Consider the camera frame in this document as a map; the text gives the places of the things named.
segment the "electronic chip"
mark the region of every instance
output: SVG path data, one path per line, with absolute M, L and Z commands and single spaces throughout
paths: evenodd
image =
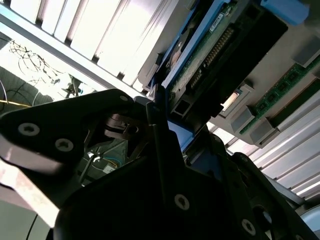
M 272 103 L 276 99 L 276 95 L 272 93 L 266 99 L 268 100 L 269 103 Z
M 260 111 L 262 111 L 263 109 L 265 109 L 267 107 L 267 105 L 265 104 L 265 103 L 262 103 L 262 104 L 260 104 L 259 106 L 258 106 L 258 109 L 260 110 Z
M 290 82 L 294 82 L 298 76 L 299 76 L 299 73 L 294 71 L 289 76 L 287 76 L 287 80 Z
M 283 92 L 287 87 L 288 87 L 288 84 L 286 84 L 285 82 L 282 82 L 279 84 L 278 89 L 280 92 Z

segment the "screw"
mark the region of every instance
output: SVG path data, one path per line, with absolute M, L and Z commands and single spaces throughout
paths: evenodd
M 18 126 L 18 131 L 22 135 L 32 137 L 39 134 L 40 128 L 33 123 L 25 122 Z
M 300 236 L 300 235 L 295 235 L 295 239 L 296 239 L 296 240 L 304 240 L 304 239 L 302 238 L 302 236 Z
M 256 229 L 255 229 L 254 225 L 248 219 L 243 219 L 241 224 L 242 224 L 242 227 L 244 228 L 244 230 L 247 233 L 249 233 L 251 236 L 256 235 Z
M 123 101 L 128 101 L 128 98 L 126 96 L 123 96 L 123 95 L 120 96 L 120 99 L 123 100 Z
M 177 205 L 182 210 L 188 210 L 190 208 L 190 203 L 188 199 L 182 194 L 177 194 L 174 197 L 175 205 Z
M 55 147 L 61 152 L 70 152 L 74 148 L 72 141 L 66 138 L 60 138 L 55 141 Z

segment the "blue plastic part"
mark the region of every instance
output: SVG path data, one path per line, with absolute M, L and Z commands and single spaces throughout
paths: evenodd
M 212 22 L 215 20 L 217 14 L 219 13 L 221 7 L 224 3 L 230 3 L 230 0 L 215 0 L 213 1 L 211 7 L 209 8 L 208 12 L 204 16 L 203 20 L 201 21 L 200 25 L 196 29 L 195 33 L 193 34 L 192 38 L 190 39 L 189 43 L 187 44 L 186 48 L 184 49 L 183 53 L 181 54 L 179 60 L 176 62 L 174 68 L 170 71 L 168 76 L 162 82 L 162 86 L 167 88 L 172 81 L 177 77 L 179 72 L 182 70 L 184 65 L 187 63 L 189 57 L 205 35 L 205 33 L 210 28 Z
M 261 0 L 261 6 L 291 25 L 302 24 L 309 15 L 309 6 L 298 0 Z
M 168 126 L 171 131 L 174 131 L 178 137 L 179 145 L 181 151 L 184 151 L 188 145 L 193 141 L 195 138 L 193 132 L 171 122 L 168 121 Z
M 191 167 L 205 174 L 209 171 L 212 171 L 214 177 L 218 181 L 222 181 L 222 173 L 218 157 L 216 155 L 212 155 L 209 149 L 203 151 L 191 165 Z

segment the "yellow cable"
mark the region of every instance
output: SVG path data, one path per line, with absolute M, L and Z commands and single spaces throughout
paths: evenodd
M 115 166 L 116 168 L 118 167 L 118 165 L 117 164 L 115 164 L 113 161 L 110 161 L 109 159 L 105 159 L 104 158 L 104 160 L 106 160 L 108 163 L 111 163 L 113 166 Z
M 17 102 L 14 102 L 14 101 L 0 100 L 0 103 L 13 104 L 13 105 L 17 105 L 17 106 L 22 106 L 22 107 L 26 107 L 26 108 L 31 108 L 31 106 L 29 106 L 29 105 L 22 104 L 22 103 L 17 103 Z

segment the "circuit board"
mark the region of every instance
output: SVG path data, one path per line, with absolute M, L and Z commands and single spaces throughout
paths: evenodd
M 226 43 L 227 37 L 231 36 L 232 32 L 230 30 L 226 32 L 226 28 L 236 9 L 237 5 L 234 2 L 223 7 L 204 35 L 201 43 L 196 47 L 190 59 L 181 70 L 174 84 L 170 87 L 171 93 L 178 92 L 190 79 L 196 83 L 197 79 L 201 77 L 202 73 L 199 67 L 206 62 L 208 57 L 211 57 L 213 60 L 214 56 L 223 47 L 223 44 Z
M 297 83 L 299 83 L 318 63 L 320 55 L 304 68 L 295 63 L 286 74 L 255 104 L 251 107 L 255 115 L 241 131 L 240 134 L 246 133 L 264 114 L 272 108 L 284 95 L 286 95 Z

